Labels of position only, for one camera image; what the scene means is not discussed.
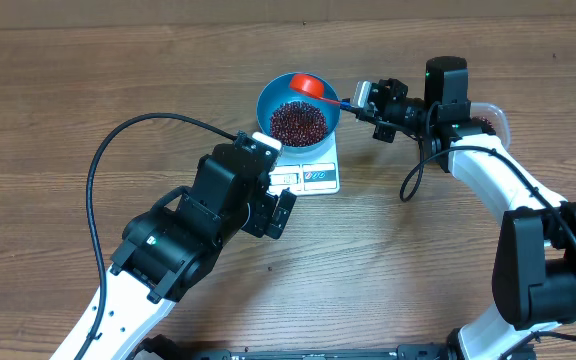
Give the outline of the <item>red scoop with blue handle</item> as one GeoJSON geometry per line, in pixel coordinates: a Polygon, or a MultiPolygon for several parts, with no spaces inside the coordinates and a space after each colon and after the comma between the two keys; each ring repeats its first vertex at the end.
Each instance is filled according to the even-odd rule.
{"type": "Polygon", "coordinates": [[[351,109],[348,102],[326,98],[324,96],[324,83],[319,78],[312,75],[305,73],[294,74],[289,82],[289,88],[309,98],[336,105],[344,111],[349,111],[351,109]]]}

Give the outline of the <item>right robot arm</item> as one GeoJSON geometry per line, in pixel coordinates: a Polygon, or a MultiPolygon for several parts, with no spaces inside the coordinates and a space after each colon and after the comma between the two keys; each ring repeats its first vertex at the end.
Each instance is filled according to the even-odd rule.
{"type": "Polygon", "coordinates": [[[508,124],[495,105],[468,96],[463,58],[425,66],[425,89],[412,98],[402,82],[357,85],[348,109],[374,126],[377,140],[415,140],[422,164],[437,163],[466,184],[500,233],[492,305],[448,337],[448,359],[531,359],[533,343],[559,339],[576,322],[576,202],[536,180],[508,153],[508,124]]]}

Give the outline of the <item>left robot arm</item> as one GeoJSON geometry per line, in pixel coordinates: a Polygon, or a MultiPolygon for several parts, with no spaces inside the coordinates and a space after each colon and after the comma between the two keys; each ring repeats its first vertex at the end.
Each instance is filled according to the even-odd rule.
{"type": "Polygon", "coordinates": [[[238,232],[277,239],[295,195],[269,193],[281,146],[220,144],[191,187],[179,187],[133,218],[95,294],[56,359],[125,359],[187,291],[214,268],[238,232]]]}

